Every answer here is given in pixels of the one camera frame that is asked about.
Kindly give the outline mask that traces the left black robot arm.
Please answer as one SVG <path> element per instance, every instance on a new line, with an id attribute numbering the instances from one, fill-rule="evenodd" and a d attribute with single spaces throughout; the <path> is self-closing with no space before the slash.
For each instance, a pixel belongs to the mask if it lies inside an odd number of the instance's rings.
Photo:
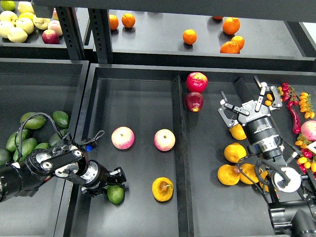
<path id="1" fill-rule="evenodd" d="M 20 125 L 15 137 L 22 138 L 26 123 L 38 116 L 50 120 L 61 141 L 51 148 L 36 149 L 23 161 L 17 160 L 0 168 L 0 200 L 12 197 L 32 197 L 44 183 L 56 176 L 83 188 L 82 193 L 92 197 L 101 195 L 110 185 L 122 185 L 126 176 L 121 167 L 108 171 L 95 160 L 87 158 L 89 149 L 104 135 L 100 130 L 92 139 L 76 143 L 69 133 L 62 135 L 55 121 L 42 112 L 28 116 Z"/>

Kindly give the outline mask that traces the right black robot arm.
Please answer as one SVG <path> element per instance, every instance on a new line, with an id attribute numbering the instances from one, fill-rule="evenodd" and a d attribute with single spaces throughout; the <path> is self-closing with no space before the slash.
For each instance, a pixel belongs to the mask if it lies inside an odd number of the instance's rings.
<path id="1" fill-rule="evenodd" d="M 291 237 L 316 235 L 316 181 L 311 172 L 289 166 L 300 151 L 293 148 L 291 157 L 283 157 L 284 145 L 272 111 L 282 107 L 278 90 L 254 80 L 260 90 L 254 98 L 242 78 L 234 82 L 242 104 L 232 105 L 224 93 L 218 113 L 228 128 L 241 125 L 248 139 L 247 154 L 237 161 L 236 169 L 258 187 L 267 203 L 275 234 Z"/>

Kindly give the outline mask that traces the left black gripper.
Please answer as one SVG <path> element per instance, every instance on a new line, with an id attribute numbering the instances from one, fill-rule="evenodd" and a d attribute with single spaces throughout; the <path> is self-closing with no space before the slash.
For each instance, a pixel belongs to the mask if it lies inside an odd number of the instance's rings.
<path id="1" fill-rule="evenodd" d="M 103 195 L 107 185 L 122 185 L 126 182 L 126 176 L 121 167 L 109 172 L 95 160 L 88 161 L 87 169 L 80 174 L 80 178 L 85 180 L 85 184 L 80 188 L 81 194 L 90 197 Z"/>

